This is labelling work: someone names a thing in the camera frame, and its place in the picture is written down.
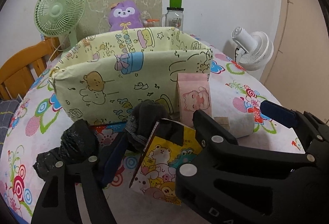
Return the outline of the yellow cartoon snack pouch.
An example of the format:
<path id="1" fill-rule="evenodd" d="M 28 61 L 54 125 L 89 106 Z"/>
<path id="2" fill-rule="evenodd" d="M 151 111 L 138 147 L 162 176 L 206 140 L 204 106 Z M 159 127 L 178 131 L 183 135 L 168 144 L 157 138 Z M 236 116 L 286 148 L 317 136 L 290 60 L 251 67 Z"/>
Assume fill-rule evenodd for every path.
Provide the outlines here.
<path id="1" fill-rule="evenodd" d="M 136 167 L 129 188 L 155 200 L 180 205 L 176 196 L 176 170 L 202 150 L 196 130 L 169 119 L 156 122 Z"/>

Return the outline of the white tissue roll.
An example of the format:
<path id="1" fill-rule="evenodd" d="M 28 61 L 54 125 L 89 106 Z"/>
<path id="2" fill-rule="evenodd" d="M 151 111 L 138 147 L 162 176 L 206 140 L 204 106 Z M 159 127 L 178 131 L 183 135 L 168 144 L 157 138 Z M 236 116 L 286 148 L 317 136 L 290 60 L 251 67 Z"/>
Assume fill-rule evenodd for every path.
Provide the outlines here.
<path id="1" fill-rule="evenodd" d="M 216 116 L 214 120 L 235 138 L 242 138 L 254 132 L 254 114 L 245 113 L 235 117 Z"/>

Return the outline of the pink tissue pack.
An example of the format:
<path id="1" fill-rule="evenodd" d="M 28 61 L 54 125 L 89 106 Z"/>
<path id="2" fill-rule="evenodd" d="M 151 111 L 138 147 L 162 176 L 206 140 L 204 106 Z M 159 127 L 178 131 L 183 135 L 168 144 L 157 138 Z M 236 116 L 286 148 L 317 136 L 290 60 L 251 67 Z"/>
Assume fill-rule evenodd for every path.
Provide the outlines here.
<path id="1" fill-rule="evenodd" d="M 208 74 L 179 73 L 177 75 L 180 121 L 193 127 L 193 114 L 202 110 L 211 116 L 211 95 Z"/>

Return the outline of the white standing fan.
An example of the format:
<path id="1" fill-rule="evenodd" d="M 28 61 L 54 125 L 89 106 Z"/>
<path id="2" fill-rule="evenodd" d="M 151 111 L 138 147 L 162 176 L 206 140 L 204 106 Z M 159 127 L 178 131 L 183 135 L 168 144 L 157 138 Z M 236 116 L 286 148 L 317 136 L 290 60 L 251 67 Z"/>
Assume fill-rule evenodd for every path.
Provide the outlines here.
<path id="1" fill-rule="evenodd" d="M 236 43 L 236 63 L 247 71 L 256 71 L 266 66 L 274 53 L 274 46 L 268 35 L 262 31 L 248 33 L 236 27 L 231 33 Z"/>

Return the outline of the grey plaid pillow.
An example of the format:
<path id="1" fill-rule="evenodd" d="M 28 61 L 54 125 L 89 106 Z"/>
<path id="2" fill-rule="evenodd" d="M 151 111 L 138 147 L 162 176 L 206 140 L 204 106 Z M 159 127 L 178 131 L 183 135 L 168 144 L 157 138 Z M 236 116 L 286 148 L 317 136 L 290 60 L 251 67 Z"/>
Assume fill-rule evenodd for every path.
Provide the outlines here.
<path id="1" fill-rule="evenodd" d="M 11 119 L 20 104 L 21 99 L 18 97 L 12 100 L 1 100 L 0 104 L 0 143 L 1 149 L 3 148 L 3 142 L 5 140 L 7 131 L 9 129 L 9 124 Z"/>

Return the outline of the yellow fabric storage basket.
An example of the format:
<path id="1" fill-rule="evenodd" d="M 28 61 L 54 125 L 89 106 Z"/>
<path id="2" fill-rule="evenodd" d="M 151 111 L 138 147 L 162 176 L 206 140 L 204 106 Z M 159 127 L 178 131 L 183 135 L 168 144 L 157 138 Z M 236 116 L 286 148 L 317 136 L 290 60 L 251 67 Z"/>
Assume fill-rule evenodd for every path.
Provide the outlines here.
<path id="1" fill-rule="evenodd" d="M 72 120 L 117 123 L 144 100 L 178 112 L 178 74 L 209 74 L 212 58 L 208 45 L 177 28 L 127 29 L 82 39 L 49 81 Z"/>

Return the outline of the glass jar green lid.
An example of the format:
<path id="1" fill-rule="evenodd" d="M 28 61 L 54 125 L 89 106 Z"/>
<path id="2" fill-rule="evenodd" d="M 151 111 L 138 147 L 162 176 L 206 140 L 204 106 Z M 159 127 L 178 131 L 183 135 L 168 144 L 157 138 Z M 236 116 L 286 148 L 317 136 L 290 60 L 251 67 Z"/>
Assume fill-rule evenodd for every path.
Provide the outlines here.
<path id="1" fill-rule="evenodd" d="M 162 27 L 174 27 L 183 30 L 183 7 L 182 0 L 169 0 L 167 12 L 161 17 Z"/>

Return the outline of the purple plush bunny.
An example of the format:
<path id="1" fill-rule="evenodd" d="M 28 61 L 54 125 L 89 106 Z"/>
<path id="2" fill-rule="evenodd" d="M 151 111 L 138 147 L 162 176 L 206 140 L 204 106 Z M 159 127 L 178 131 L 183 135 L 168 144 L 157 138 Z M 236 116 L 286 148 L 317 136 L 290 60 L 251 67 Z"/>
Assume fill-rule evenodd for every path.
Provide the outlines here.
<path id="1" fill-rule="evenodd" d="M 136 3 L 131 0 L 113 4 L 109 13 L 108 23 L 110 32 L 143 27 L 140 10 Z"/>

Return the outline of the green desk fan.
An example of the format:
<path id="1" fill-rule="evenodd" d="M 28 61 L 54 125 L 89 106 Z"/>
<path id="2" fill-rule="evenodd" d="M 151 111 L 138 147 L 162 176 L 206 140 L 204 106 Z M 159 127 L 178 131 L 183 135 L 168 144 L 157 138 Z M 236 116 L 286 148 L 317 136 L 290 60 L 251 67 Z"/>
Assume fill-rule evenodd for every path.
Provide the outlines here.
<path id="1" fill-rule="evenodd" d="M 69 38 L 70 46 L 62 56 L 72 59 L 77 45 L 76 26 L 85 12 L 86 0 L 38 0 L 34 11 L 36 28 L 46 37 Z"/>

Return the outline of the cartoon printed cardboard panel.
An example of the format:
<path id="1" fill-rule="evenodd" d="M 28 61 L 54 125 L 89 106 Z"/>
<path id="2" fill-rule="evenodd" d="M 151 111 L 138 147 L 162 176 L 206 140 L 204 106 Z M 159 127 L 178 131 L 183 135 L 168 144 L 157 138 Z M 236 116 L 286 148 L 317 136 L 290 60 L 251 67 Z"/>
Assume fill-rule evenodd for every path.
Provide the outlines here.
<path id="1" fill-rule="evenodd" d="M 108 16 L 111 7 L 125 0 L 86 0 L 85 12 L 76 27 L 77 39 L 108 32 Z M 159 19 L 162 15 L 162 0 L 134 1 L 144 20 Z"/>

